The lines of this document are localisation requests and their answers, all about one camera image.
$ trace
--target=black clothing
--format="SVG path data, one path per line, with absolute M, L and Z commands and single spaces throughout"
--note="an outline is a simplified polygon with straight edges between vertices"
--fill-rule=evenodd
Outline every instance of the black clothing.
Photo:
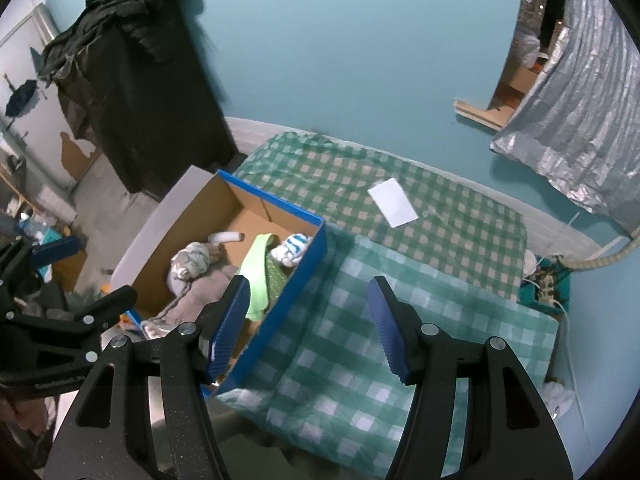
M 161 198 L 191 164 L 237 153 L 176 0 L 87 0 L 46 46 L 40 76 L 58 86 L 74 137 L 100 146 L 130 192 Z

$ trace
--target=silver curtain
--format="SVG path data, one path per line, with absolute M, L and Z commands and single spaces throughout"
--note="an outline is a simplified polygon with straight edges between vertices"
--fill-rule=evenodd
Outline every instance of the silver curtain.
M 552 57 L 491 143 L 586 210 L 640 226 L 640 54 L 608 0 L 566 0 Z

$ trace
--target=teal wall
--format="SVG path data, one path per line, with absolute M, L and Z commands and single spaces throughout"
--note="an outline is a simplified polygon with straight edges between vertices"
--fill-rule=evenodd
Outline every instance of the teal wall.
M 46 0 L 60 29 L 84 0 Z M 519 0 L 185 0 L 228 116 L 326 133 L 475 180 L 568 221 L 577 211 L 453 111 L 488 105 Z M 587 213 L 574 227 L 616 236 Z
M 558 430 L 575 478 L 609 443 L 640 389 L 638 269 L 635 250 L 615 265 L 571 276 L 569 342 L 586 428 L 574 405 L 558 420 Z M 554 373 L 571 384 L 563 346 Z

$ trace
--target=green checkered blanket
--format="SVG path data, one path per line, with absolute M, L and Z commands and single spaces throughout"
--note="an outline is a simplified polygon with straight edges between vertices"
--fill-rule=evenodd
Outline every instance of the green checkered blanket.
M 527 232 L 507 206 L 396 156 L 286 132 L 236 172 L 243 180 L 431 267 L 516 301 Z M 420 218 L 393 229 L 367 194 L 395 177 Z
M 326 256 L 242 388 L 220 400 L 303 449 L 384 476 L 414 388 L 389 370 L 368 313 L 367 283 L 379 274 L 449 335 L 504 338 L 542 385 L 558 328 L 551 317 L 332 225 L 327 237 Z M 459 381 L 443 474 L 460 464 L 467 392 Z

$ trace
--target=blue box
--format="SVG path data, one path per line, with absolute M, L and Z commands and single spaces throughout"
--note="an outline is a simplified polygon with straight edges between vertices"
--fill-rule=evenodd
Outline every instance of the blue box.
M 218 393 L 240 386 L 324 257 L 324 220 L 225 171 L 211 174 L 192 166 L 149 217 L 111 277 L 111 290 L 132 285 L 138 292 L 136 308 L 129 315 L 139 323 L 172 299 L 166 285 L 171 257 L 189 243 L 206 241 L 209 234 L 220 231 L 244 233 L 244 241 L 225 244 L 228 262 L 238 267 L 258 234 L 274 233 L 282 240 L 304 233 L 314 239 Z

